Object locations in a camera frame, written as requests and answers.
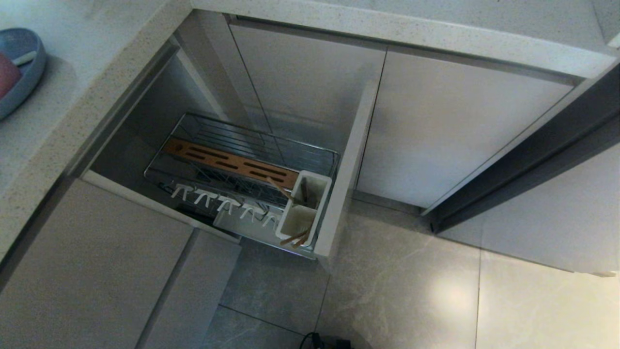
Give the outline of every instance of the blue plate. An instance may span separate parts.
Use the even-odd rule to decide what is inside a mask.
[[[21,28],[0,30],[0,52],[8,59],[14,60],[31,51],[37,53],[35,59],[19,67],[22,77],[0,99],[0,120],[19,107],[36,87],[45,69],[47,57],[41,38],[32,30]]]

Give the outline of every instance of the tile grout line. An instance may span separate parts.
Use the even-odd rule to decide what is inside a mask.
[[[316,322],[314,323],[314,331],[316,332],[316,328],[319,326],[319,320],[321,319],[321,312],[323,311],[323,304],[325,304],[325,297],[327,295],[327,288],[329,287],[329,282],[332,281],[332,275],[330,274],[327,277],[327,282],[325,284],[325,291],[323,292],[323,299],[321,299],[321,306],[319,308],[319,315],[316,317]]]
[[[281,326],[281,325],[274,324],[273,322],[269,322],[269,321],[267,321],[267,320],[263,320],[263,319],[261,319],[261,318],[259,318],[259,317],[256,317],[256,316],[253,316],[253,315],[250,315],[250,314],[246,314],[246,313],[244,313],[244,312],[238,311],[238,310],[236,310],[236,309],[233,309],[233,308],[231,308],[231,307],[225,306],[225,305],[223,305],[223,304],[218,304],[218,306],[220,306],[220,307],[222,307],[222,308],[225,308],[225,309],[228,309],[228,310],[232,310],[232,311],[237,312],[237,313],[239,313],[239,314],[241,314],[241,315],[245,315],[245,316],[247,316],[247,317],[251,317],[252,319],[255,319],[255,320],[258,320],[258,321],[264,322],[264,323],[266,323],[266,324],[269,324],[269,325],[272,325],[272,326],[278,327],[279,329],[283,329],[283,330],[286,330],[286,331],[289,331],[289,332],[293,332],[293,333],[295,333],[295,334],[297,334],[297,335],[300,335],[300,336],[305,336],[305,334],[301,334],[301,333],[299,333],[299,332],[297,332],[297,331],[293,331],[293,330],[288,329],[288,328],[286,328],[286,327],[283,327],[283,326]]]

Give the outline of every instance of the cabinet panel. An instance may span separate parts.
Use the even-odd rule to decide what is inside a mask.
[[[75,180],[0,294],[0,347],[134,348],[192,228]]]
[[[360,191],[430,207],[572,89],[569,80],[437,53],[391,50]]]
[[[355,122],[347,141],[347,148],[342,155],[338,175],[314,247],[314,254],[327,271],[332,270],[334,257],[337,255],[342,232],[347,222],[351,196],[360,171],[361,157],[370,127],[378,85],[379,81],[374,80],[367,82],[364,87],[355,114]]]
[[[251,22],[231,30],[273,133],[342,153],[386,46]]]
[[[268,130],[224,15],[193,11],[175,32],[179,58],[194,80],[203,102],[221,120]]]
[[[199,348],[241,246],[196,231],[143,348]]]

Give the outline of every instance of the speckled countertop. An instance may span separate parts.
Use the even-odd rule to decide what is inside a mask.
[[[0,122],[0,258],[105,113],[193,8],[512,61],[595,78],[618,53],[588,0],[3,0],[50,55],[39,87]]]

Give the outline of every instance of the white hook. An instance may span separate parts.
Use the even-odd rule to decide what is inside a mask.
[[[228,206],[228,214],[232,215],[233,214],[233,206],[237,206],[237,207],[241,206],[241,204],[238,201],[234,200],[234,199],[228,199],[226,197],[221,197],[220,200],[222,200],[222,204],[219,205],[218,212],[221,211],[222,209],[224,209],[224,206],[226,204],[230,204]]]
[[[194,204],[197,205],[200,202],[200,200],[202,200],[202,198],[206,196],[206,202],[205,202],[205,207],[206,208],[209,208],[209,202],[211,201],[211,199],[217,199],[218,198],[217,194],[214,194],[214,193],[211,193],[209,191],[202,190],[202,189],[196,189],[194,192],[196,194],[200,194],[200,195],[198,195],[198,199],[196,199],[196,201],[194,201]]]
[[[252,211],[251,221],[254,223],[254,208],[251,206],[246,206],[246,210],[241,214],[241,219],[243,219],[249,211]]]
[[[267,226],[270,220],[273,219],[273,231],[276,231],[278,227],[278,219],[273,214],[268,214],[265,222],[263,223],[263,228]]]
[[[183,201],[187,200],[187,193],[192,192],[194,190],[193,187],[177,183],[177,187],[176,189],[174,189],[174,193],[172,193],[171,197],[176,197],[176,195],[179,193],[179,191],[181,191],[181,189],[183,190]]]

